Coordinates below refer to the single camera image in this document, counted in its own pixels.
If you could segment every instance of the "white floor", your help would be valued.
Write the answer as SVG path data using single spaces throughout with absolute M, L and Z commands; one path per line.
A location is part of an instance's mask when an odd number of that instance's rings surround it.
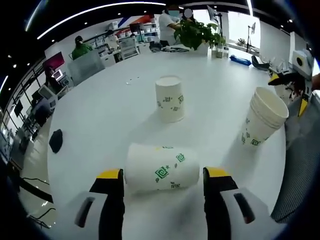
M 39 130 L 38 136 L 34 142 L 30 142 L 24 155 L 23 170 L 21 178 L 40 179 L 46 183 L 48 180 L 47 168 L 47 151 L 49 141 L 49 130 L 51 125 L 51 118 Z M 33 186 L 40 190 L 51 194 L 50 186 L 38 180 L 27 180 Z M 44 201 L 41 198 L 29 193 L 21 188 L 19 194 L 20 200 L 24 205 L 26 211 L 35 218 L 40 217 L 50 208 L 54 208 L 54 204 Z M 50 210 L 40 220 L 47 224 L 49 227 L 55 224 L 57 213 L 54 209 Z

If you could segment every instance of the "person in white shirt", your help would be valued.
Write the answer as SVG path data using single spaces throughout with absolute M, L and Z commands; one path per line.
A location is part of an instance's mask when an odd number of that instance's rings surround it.
M 109 46 L 109 50 L 118 50 L 118 46 L 119 46 L 119 39 L 118 37 L 115 35 L 115 32 L 113 30 L 108 30 L 106 32 L 106 35 L 108 36 L 104 41 L 106 44 L 108 44 Z
M 181 26 L 178 24 L 180 18 L 179 6 L 174 3 L 168 3 L 165 10 L 159 17 L 160 43 L 163 47 L 178 44 L 175 39 L 175 30 Z

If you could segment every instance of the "round table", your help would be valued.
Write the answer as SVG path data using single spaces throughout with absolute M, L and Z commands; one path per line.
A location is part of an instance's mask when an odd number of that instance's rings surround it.
M 230 54 L 251 59 L 236 49 Z M 162 123 L 156 112 L 155 81 L 164 75 L 182 79 L 185 117 Z M 200 169 L 222 167 L 238 187 L 246 187 L 267 206 L 276 204 L 285 169 L 282 127 L 256 152 L 237 138 L 258 86 L 268 74 L 229 59 L 191 52 L 145 53 L 108 67 L 59 100 L 50 136 L 63 131 L 57 154 L 48 148 L 48 176 L 58 210 L 89 191 L 99 173 L 124 168 L 131 143 L 193 148 Z M 203 180 L 179 191 L 126 195 L 123 239 L 207 239 Z

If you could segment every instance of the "green plant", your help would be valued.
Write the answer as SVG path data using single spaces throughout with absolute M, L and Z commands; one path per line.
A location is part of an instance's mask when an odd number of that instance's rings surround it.
M 208 43 L 212 48 L 214 45 L 225 44 L 226 40 L 218 33 L 212 33 L 212 29 L 217 29 L 217 25 L 209 23 L 207 26 L 203 22 L 192 22 L 182 20 L 181 28 L 175 30 L 175 39 L 180 39 L 180 42 L 191 49 L 197 50 L 202 43 Z
M 246 40 L 244 40 L 243 38 L 239 38 L 238 42 L 236 43 L 238 46 L 244 46 L 246 45 Z

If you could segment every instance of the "paper cup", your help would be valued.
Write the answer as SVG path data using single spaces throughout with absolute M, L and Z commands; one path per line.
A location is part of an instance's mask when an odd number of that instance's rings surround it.
M 173 190 L 199 180 L 197 154 L 185 148 L 132 144 L 124 168 L 124 179 L 132 193 Z
M 164 123 L 174 123 L 184 118 L 184 95 L 177 76 L 163 76 L 155 82 L 157 111 Z
M 286 104 L 275 94 L 257 87 L 242 125 L 240 139 L 243 145 L 256 148 L 281 128 L 289 116 Z

